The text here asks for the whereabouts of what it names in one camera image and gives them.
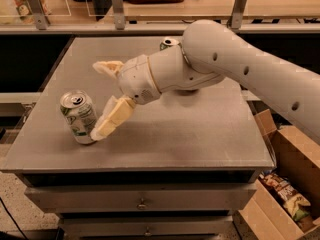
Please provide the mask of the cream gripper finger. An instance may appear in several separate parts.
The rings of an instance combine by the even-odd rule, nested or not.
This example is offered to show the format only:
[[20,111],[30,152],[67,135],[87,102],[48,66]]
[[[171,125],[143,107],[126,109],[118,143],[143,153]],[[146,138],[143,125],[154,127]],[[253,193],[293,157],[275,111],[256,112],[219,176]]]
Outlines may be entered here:
[[121,61],[98,61],[93,64],[93,68],[100,74],[104,74],[113,80],[117,79],[117,76],[123,67]]
[[128,96],[112,96],[106,103],[102,115],[96,122],[90,137],[100,141],[111,135],[118,126],[128,120],[134,112],[136,103]]

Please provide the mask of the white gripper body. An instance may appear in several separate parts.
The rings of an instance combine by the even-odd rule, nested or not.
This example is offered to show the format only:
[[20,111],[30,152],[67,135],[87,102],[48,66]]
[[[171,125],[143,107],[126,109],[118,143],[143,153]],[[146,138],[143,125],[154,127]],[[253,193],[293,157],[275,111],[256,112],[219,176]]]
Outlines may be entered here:
[[139,105],[155,101],[161,96],[146,55],[128,60],[120,69],[117,79],[123,94]]

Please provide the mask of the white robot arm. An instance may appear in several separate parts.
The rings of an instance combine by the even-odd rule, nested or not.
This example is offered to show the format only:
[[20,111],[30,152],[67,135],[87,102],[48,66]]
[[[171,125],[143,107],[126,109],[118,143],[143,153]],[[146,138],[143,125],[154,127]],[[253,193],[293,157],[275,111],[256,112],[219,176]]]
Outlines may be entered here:
[[180,42],[159,52],[125,63],[98,61],[93,68],[111,77],[123,93],[107,102],[91,132],[94,140],[109,136],[137,105],[164,92],[195,90],[228,77],[320,143],[319,75],[250,45],[213,21],[192,23]]

